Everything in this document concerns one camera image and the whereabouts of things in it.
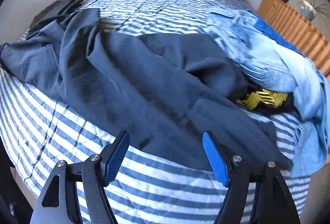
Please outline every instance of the crumpled fabric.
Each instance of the crumpled fabric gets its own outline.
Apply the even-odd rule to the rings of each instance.
[[[208,18],[207,30],[250,80],[264,89],[293,93],[303,124],[291,172],[294,177],[311,175],[327,158],[329,82],[320,79],[310,59],[258,31],[257,20],[244,10],[217,9]]]
[[[99,9],[82,9],[2,49],[7,72],[112,135],[127,130],[134,148],[210,171],[202,135],[212,130],[248,163],[291,168],[230,101],[247,83],[208,34],[106,33]]]
[[[54,20],[64,20],[81,6],[84,0],[57,0],[37,14],[31,25],[26,39],[38,34],[39,30]]]
[[[276,30],[274,30],[269,24],[267,24],[260,15],[256,16],[258,21],[255,23],[254,28],[261,31],[265,36],[271,38],[276,41],[277,44],[288,48],[296,53],[303,55],[291,42],[286,41],[281,34],[279,34]]]

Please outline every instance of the light blue shirt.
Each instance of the light blue shirt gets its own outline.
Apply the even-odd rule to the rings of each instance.
[[[257,20],[244,10],[217,9],[208,18],[207,30],[249,79],[268,90],[293,93],[302,123],[291,173],[311,175],[327,158],[330,83],[310,59],[256,30]]]

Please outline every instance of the gray pot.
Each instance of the gray pot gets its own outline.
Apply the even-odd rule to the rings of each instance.
[[[312,21],[316,16],[316,11],[313,6],[311,6],[307,1],[303,0],[300,6],[300,14],[307,18],[307,20]]]

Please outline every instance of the striped bedsheet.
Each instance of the striped bedsheet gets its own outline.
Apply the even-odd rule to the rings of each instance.
[[[108,31],[145,33],[204,33],[208,10],[229,6],[248,9],[242,0],[84,0],[83,8],[100,8]],[[114,141],[114,137],[80,117],[67,104],[50,99],[0,69],[0,134],[10,159],[27,187],[38,197],[58,160],[84,161]],[[299,121],[282,113],[272,121],[280,151],[290,159],[297,144]],[[301,214],[310,177],[283,176]],[[84,223],[90,223],[84,189],[77,183]],[[242,223],[250,218],[254,196],[250,184]],[[117,178],[106,194],[118,223],[213,223],[226,189],[213,173],[183,167],[130,147]]]

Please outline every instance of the wooden furniture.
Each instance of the wooden furniture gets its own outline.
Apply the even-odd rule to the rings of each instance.
[[[313,60],[330,81],[330,43],[310,21],[281,0],[262,0],[257,12],[284,39]]]

